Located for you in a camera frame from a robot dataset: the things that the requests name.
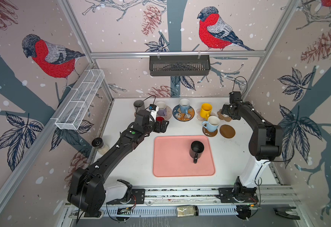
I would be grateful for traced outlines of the cork flower coaster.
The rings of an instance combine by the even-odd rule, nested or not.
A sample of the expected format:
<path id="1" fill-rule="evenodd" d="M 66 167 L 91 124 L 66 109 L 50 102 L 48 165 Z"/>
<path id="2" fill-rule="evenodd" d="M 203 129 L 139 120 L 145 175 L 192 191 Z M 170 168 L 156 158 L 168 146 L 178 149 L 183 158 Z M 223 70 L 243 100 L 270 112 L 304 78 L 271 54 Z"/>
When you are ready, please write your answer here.
<path id="1" fill-rule="evenodd" d="M 217 116 L 221 121 L 230 122 L 232 120 L 228 115 L 223 115 L 220 111 L 217 112 Z"/>

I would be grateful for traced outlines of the white blue mug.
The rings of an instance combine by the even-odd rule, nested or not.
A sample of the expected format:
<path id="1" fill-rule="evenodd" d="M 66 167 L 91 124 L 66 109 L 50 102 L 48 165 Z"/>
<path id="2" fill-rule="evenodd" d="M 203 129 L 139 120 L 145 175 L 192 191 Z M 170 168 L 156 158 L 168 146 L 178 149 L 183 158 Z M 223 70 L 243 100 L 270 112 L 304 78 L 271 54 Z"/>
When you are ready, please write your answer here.
<path id="1" fill-rule="evenodd" d="M 208 132 L 215 132 L 220 124 L 220 119 L 217 116 L 210 116 L 207 121 L 202 122 L 202 126 Z"/>

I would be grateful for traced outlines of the brown round wooden coaster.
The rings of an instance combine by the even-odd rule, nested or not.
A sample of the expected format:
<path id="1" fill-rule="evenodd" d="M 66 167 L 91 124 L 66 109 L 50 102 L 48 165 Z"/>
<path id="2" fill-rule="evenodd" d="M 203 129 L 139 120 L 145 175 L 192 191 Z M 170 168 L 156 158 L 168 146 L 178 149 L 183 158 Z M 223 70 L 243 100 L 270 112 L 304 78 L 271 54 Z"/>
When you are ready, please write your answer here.
<path id="1" fill-rule="evenodd" d="M 235 136 L 235 129 L 230 125 L 222 125 L 220 127 L 220 134 L 227 139 L 231 139 Z"/>

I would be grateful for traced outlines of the pink flower coaster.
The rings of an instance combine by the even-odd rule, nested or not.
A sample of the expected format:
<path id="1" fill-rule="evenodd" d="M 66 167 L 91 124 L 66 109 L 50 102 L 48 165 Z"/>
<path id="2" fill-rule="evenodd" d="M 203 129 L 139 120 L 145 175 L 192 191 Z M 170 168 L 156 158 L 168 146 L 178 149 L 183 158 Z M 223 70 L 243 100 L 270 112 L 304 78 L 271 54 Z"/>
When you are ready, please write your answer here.
<path id="1" fill-rule="evenodd" d="M 196 114 L 197 114 L 196 117 L 197 117 L 197 120 L 202 121 L 202 122 L 203 122 L 203 121 L 206 121 L 205 118 L 202 118 L 202 117 L 201 117 L 201 115 L 200 115 L 200 111 L 201 111 L 201 109 L 197 109 L 197 110 L 196 110 Z M 214 112 L 211 112 L 211 113 L 210 113 L 210 116 L 216 116 L 216 114 L 215 114 Z"/>

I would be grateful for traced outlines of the lavender mug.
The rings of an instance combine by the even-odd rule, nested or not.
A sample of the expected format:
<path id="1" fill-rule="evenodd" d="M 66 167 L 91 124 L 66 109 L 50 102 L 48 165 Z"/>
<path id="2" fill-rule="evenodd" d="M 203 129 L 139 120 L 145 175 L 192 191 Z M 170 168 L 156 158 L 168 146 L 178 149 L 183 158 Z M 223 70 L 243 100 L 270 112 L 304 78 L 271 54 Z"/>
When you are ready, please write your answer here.
<path id="1" fill-rule="evenodd" d="M 163 101 L 159 101 L 157 102 L 157 107 L 159 108 L 158 112 L 157 112 L 157 115 L 158 116 L 166 116 L 167 115 L 167 105 L 165 102 Z"/>

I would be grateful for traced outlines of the yellow mug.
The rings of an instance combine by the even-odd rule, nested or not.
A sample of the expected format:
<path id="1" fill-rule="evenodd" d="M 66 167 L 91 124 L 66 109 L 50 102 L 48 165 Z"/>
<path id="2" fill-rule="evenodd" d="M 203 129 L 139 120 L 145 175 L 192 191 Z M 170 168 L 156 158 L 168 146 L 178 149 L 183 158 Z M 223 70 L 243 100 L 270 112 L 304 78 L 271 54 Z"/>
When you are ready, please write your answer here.
<path id="1" fill-rule="evenodd" d="M 212 105 L 208 104 L 208 103 L 204 103 L 201 105 L 201 109 L 200 109 L 200 116 L 205 119 L 206 121 L 208 120 L 208 118 L 210 117 L 212 112 Z"/>

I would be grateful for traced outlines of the light blue mug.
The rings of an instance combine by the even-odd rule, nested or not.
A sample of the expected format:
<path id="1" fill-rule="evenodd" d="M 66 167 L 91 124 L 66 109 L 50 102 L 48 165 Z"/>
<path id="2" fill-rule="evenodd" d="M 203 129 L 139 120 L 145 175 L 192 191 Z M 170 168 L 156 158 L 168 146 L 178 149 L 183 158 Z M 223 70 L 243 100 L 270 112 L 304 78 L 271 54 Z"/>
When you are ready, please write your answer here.
<path id="1" fill-rule="evenodd" d="M 180 113 L 188 114 L 189 108 L 190 108 L 190 100 L 183 98 L 179 101 Z"/>

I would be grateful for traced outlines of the dark glossy round coaster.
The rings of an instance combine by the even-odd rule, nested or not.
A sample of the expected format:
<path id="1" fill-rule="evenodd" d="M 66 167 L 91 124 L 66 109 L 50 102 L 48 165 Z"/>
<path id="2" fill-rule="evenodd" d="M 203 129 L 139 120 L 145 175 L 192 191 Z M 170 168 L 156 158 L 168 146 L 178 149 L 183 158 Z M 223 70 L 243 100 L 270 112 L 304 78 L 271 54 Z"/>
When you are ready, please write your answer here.
<path id="1" fill-rule="evenodd" d="M 202 128 L 202 132 L 207 137 L 215 137 L 218 133 L 218 129 L 216 129 L 214 132 L 209 132 L 206 128 Z"/>

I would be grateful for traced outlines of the grey mug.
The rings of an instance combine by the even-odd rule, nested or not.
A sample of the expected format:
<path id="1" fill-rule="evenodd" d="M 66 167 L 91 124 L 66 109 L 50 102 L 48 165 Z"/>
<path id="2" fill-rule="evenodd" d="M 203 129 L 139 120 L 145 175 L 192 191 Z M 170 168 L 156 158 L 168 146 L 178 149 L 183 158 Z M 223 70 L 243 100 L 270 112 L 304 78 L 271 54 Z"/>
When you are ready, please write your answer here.
<path id="1" fill-rule="evenodd" d="M 144 110 L 145 109 L 145 104 L 144 104 L 144 101 L 143 100 L 136 100 L 134 103 L 133 103 L 133 106 L 135 108 L 135 112 L 137 113 L 138 111 L 140 110 Z"/>

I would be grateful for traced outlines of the red interior white mug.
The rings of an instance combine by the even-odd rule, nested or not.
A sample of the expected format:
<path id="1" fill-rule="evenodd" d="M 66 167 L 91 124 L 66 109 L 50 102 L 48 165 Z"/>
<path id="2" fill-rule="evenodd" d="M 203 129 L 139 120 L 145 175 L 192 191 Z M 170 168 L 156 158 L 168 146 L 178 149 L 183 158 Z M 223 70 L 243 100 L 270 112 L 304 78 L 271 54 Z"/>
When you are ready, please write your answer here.
<path id="1" fill-rule="evenodd" d="M 165 119 L 164 119 L 164 117 L 162 117 L 162 116 L 157 116 L 156 117 L 156 121 L 158 121 L 158 122 L 162 122 L 162 121 L 164 121 Z"/>

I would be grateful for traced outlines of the pink bunny round coaster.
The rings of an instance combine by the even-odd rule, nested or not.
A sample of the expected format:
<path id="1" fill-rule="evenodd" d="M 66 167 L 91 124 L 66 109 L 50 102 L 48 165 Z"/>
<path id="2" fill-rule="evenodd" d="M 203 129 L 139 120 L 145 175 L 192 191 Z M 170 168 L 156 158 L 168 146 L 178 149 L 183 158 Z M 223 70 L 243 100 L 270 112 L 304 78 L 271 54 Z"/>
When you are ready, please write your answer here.
<path id="1" fill-rule="evenodd" d="M 165 115 L 165 120 L 169 121 L 173 116 L 172 113 L 172 108 L 170 108 L 169 106 L 166 106 L 166 115 Z"/>

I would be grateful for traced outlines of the taped small box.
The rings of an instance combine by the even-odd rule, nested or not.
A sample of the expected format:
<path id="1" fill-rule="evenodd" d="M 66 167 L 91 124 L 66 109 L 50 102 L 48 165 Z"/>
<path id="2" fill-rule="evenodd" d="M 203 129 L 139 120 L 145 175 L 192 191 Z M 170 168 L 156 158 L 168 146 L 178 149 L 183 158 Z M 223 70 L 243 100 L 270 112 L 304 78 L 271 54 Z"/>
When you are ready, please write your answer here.
<path id="1" fill-rule="evenodd" d="M 193 205 L 179 206 L 176 208 L 178 218 L 196 217 L 199 215 L 198 207 Z"/>

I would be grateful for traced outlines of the black mug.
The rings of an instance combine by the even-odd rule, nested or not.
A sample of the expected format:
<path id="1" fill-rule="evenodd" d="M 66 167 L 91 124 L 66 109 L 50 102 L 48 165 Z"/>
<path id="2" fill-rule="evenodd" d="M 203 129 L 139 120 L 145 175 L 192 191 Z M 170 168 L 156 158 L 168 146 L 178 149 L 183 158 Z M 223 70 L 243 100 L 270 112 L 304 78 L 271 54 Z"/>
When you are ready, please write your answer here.
<path id="1" fill-rule="evenodd" d="M 204 145 L 200 141 L 193 141 L 191 143 L 189 155 L 193 159 L 193 163 L 197 164 L 198 160 L 202 156 L 204 151 Z"/>

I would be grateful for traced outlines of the blue cartoon round coaster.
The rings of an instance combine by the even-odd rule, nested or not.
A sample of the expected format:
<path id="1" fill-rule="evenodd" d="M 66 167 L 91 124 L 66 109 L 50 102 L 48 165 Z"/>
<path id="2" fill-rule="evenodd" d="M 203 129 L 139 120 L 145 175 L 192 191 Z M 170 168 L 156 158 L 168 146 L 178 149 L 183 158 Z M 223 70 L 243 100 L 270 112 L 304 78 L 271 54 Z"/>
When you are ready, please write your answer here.
<path id="1" fill-rule="evenodd" d="M 181 122 L 188 122 L 192 120 L 195 116 L 195 110 L 192 107 L 189 107 L 188 113 L 184 114 L 181 112 L 180 106 L 176 105 L 172 110 L 173 117 Z"/>

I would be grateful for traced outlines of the pink serving tray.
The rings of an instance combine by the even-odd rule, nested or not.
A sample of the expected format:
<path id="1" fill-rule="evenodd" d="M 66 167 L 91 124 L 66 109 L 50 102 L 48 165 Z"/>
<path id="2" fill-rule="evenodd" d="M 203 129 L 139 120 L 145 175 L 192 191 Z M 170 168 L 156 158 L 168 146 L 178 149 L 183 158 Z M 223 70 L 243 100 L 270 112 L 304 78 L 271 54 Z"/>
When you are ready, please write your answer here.
<path id="1" fill-rule="evenodd" d="M 195 164 L 191 144 L 200 141 L 204 151 Z M 212 176 L 216 172 L 208 137 L 159 136 L 154 140 L 153 175 L 156 177 Z"/>

